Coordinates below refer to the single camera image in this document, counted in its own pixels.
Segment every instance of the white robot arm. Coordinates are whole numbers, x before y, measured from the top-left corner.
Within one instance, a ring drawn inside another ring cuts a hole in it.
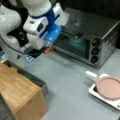
[[[27,8],[29,15],[23,28],[34,49],[50,47],[55,42],[61,33],[60,26],[65,18],[59,3],[52,8],[49,0],[9,0],[9,2],[14,6]],[[25,51],[21,51],[14,36],[8,35],[20,24],[21,17],[16,11],[0,6],[0,46],[7,60],[24,66],[27,63]]]
[[[28,10],[24,24],[28,40],[35,49],[50,47],[61,33],[64,12],[59,3],[54,8],[49,0],[9,0],[14,6],[23,6]]]

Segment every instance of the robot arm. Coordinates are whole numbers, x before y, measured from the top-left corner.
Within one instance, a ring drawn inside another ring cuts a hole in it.
[[[28,18],[24,24],[28,40],[35,49],[50,47],[61,33],[64,12],[59,3],[54,8],[49,0],[9,0],[15,6],[23,6],[28,10]]]

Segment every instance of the oven control knob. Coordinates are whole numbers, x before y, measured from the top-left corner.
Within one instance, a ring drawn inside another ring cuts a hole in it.
[[[100,40],[99,40],[99,39],[94,39],[94,40],[92,41],[92,46],[98,47],[99,45],[100,45]]]
[[[91,58],[91,63],[92,63],[92,64],[95,64],[96,62],[98,62],[98,57],[97,57],[97,56],[93,56],[93,57]]]
[[[92,55],[98,55],[100,52],[99,48],[94,48],[92,51],[91,51],[91,54]]]

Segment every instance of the oven window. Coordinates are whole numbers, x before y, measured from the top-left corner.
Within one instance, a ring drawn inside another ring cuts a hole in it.
[[[83,58],[89,59],[90,41],[84,38],[73,39],[61,35],[56,45],[64,50],[74,53]]]

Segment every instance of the oven handle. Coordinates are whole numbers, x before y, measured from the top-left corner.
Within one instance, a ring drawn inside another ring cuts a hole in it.
[[[84,33],[77,33],[76,35],[73,35],[73,34],[70,34],[70,33],[67,33],[67,32],[62,32],[61,34],[64,35],[64,36],[73,38],[73,39],[78,39],[80,37],[84,37]]]

